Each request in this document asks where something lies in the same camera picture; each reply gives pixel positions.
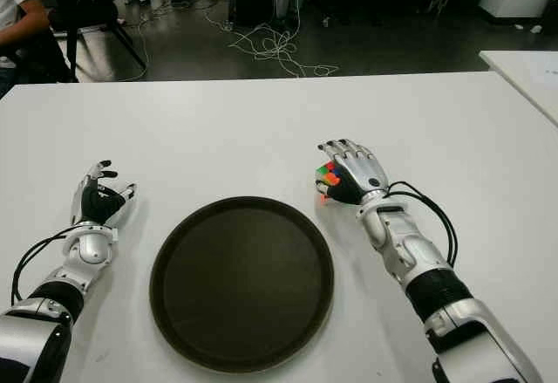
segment black cable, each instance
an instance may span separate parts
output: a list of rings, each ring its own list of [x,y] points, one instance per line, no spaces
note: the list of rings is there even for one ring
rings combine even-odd
[[[387,192],[388,194],[391,191],[391,188],[395,187],[396,185],[405,185],[406,187],[412,189],[415,193],[417,193],[418,195],[420,195],[421,197],[424,197],[425,195],[422,194],[420,191],[418,191],[415,187],[413,187],[409,182],[407,181],[397,181],[397,182],[393,182],[388,188],[387,188]]]
[[[416,195],[416,194],[413,194],[413,193],[408,193],[408,192],[406,192],[406,191],[395,191],[395,192],[393,192],[393,193],[386,194],[386,195],[384,196],[384,198],[391,197],[391,196],[393,196],[393,195],[405,195],[405,196],[407,196],[407,197],[412,197],[412,198],[414,198],[414,199],[416,199],[416,200],[419,200],[420,202],[422,202],[423,204],[425,204],[426,207],[428,207],[430,210],[432,210],[432,211],[439,217],[439,219],[440,219],[440,221],[442,221],[442,224],[444,225],[444,228],[446,229],[446,233],[447,233],[447,246],[448,246],[448,249],[447,249],[447,259],[446,259],[446,261],[447,261],[450,265],[452,265],[452,259],[453,259],[453,235],[452,235],[452,232],[451,232],[449,226],[447,225],[445,219],[443,218],[443,216],[441,216],[441,215],[439,214],[439,212],[438,212],[435,208],[431,207],[430,204],[428,204],[428,203],[425,201],[425,199],[424,199],[423,197],[421,197],[420,195]]]
[[[455,228],[453,227],[452,221],[449,219],[446,212],[436,202],[434,202],[433,200],[428,198],[426,195],[424,195],[423,193],[418,191],[415,187],[413,187],[409,182],[406,182],[406,181],[393,182],[388,187],[388,194],[390,193],[391,188],[395,187],[398,184],[405,185],[406,187],[412,189],[417,194],[419,194],[424,199],[422,202],[424,204],[426,204],[427,206],[429,206],[430,209],[434,210],[437,213],[437,215],[440,217],[440,220],[442,220],[442,222],[444,222],[447,225],[447,228],[449,228],[449,230],[452,233],[452,239],[453,239],[453,243],[454,243],[454,246],[455,246],[453,253],[451,253],[451,252],[448,253],[448,258],[449,258],[448,263],[451,266],[454,266],[455,262],[457,260],[457,254],[458,254],[458,250],[459,250],[459,243],[458,243],[457,233],[455,232]]]
[[[21,257],[19,263],[17,264],[17,267],[14,271],[14,275],[11,281],[11,305],[13,306],[14,303],[16,303],[16,299],[17,300],[22,300],[22,297],[19,293],[19,278],[21,276],[21,273],[23,271],[23,269],[25,268],[25,266],[35,257],[37,256],[44,248],[46,248],[49,243],[51,243],[52,241],[58,240],[58,239],[64,239],[66,238],[66,236],[64,236],[64,233],[67,233],[71,230],[74,229],[78,229],[81,228],[82,226],[73,226],[71,228],[68,229],[64,229],[60,232],[58,232],[56,235],[51,236],[49,238],[43,239],[42,241],[35,243],[33,246],[31,246],[25,253],[24,255]]]

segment robotic arm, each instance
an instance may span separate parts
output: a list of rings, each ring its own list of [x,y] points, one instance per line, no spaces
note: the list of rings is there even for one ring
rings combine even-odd
[[[372,152],[350,140],[318,148],[331,161],[316,171],[317,190],[360,205],[357,219],[422,319],[438,355],[432,365],[437,383],[542,383],[498,319],[420,233],[405,205],[388,195],[387,176]]]
[[[71,209],[71,227],[64,232],[65,261],[25,300],[0,315],[0,375],[8,383],[56,383],[71,342],[71,329],[92,284],[111,263],[117,230],[110,218],[134,197],[136,186],[122,192],[99,184],[114,178],[110,161],[93,166],[79,183]]]

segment gray floor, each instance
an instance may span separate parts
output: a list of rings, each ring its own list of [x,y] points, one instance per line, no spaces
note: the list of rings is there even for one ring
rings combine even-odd
[[[122,17],[131,25],[127,30],[141,54],[145,41],[149,68],[139,80],[292,77],[276,61],[254,61],[228,47],[237,36],[221,31],[206,19],[207,14],[223,22],[228,0],[207,9],[211,3],[198,0],[193,8],[159,10],[154,20],[142,25],[143,40],[133,25],[152,17],[152,10],[161,6],[161,0],[153,0],[151,5],[121,6]],[[301,30],[294,40],[298,52],[293,57],[301,64],[337,65],[334,76],[482,71],[487,67],[478,58],[481,50],[558,50],[557,37],[491,25],[478,16],[384,16],[383,24],[377,27],[372,26],[365,12],[357,11],[350,25],[334,21],[325,29],[321,13],[307,3],[301,20]],[[60,43],[65,51],[65,41]],[[78,45],[78,65],[81,82],[120,81],[141,74],[140,67],[110,32],[84,35]]]

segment robot finger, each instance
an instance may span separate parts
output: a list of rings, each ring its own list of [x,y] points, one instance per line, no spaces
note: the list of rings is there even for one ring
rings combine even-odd
[[[343,159],[344,157],[343,149],[333,145],[334,145],[333,140],[330,140],[327,143],[318,145],[317,148],[323,150],[333,161],[336,161],[337,159],[339,160]]]
[[[376,156],[374,156],[374,154],[368,147],[364,147],[361,145],[358,146],[362,149],[361,152],[363,152],[363,156],[367,157],[368,159],[376,159]]]
[[[321,181],[316,181],[316,189],[318,193],[328,196],[328,190],[330,189],[330,187]]]
[[[117,176],[119,173],[115,171],[101,171],[99,178],[116,178]]]
[[[126,199],[126,201],[129,201],[133,199],[133,197],[136,195],[137,190],[138,190],[137,184],[130,184],[126,188],[124,188],[123,191],[120,192],[120,195],[122,195]]]
[[[89,171],[87,171],[87,176],[89,176],[92,180],[97,180],[102,176],[101,171],[103,168],[110,167],[112,162],[110,161],[101,161],[93,165]]]
[[[365,156],[365,154],[363,154],[363,149],[354,141],[349,139],[342,139],[341,141],[350,149],[351,153],[354,154],[355,157]]]
[[[347,146],[347,143],[344,142],[344,139],[341,139],[341,140],[333,140],[332,142],[333,142],[333,146],[336,147],[337,149],[339,149],[339,150],[341,151],[341,155],[342,155],[344,158],[347,158],[347,157],[350,158],[350,157],[354,156],[354,155],[352,154],[352,152],[350,151],[350,147],[348,147],[348,146]]]

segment white table surface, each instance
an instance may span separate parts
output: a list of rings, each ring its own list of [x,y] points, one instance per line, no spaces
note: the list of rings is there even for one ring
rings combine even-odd
[[[316,144],[350,137],[374,149],[449,214],[457,273],[557,381],[558,131],[493,72],[308,80],[18,86],[0,101],[0,300],[23,252],[67,226],[93,162],[136,181],[119,253],[74,332],[63,382],[432,382],[422,324],[354,220],[322,206]],[[232,195],[286,202],[323,232],[336,268],[330,319],[303,354],[265,373],[229,376],[184,360],[148,303],[153,260],[170,231]],[[419,227],[446,250],[426,209]],[[56,244],[30,264],[22,293],[62,262]]]
[[[558,127],[558,51],[482,51],[480,57]]]

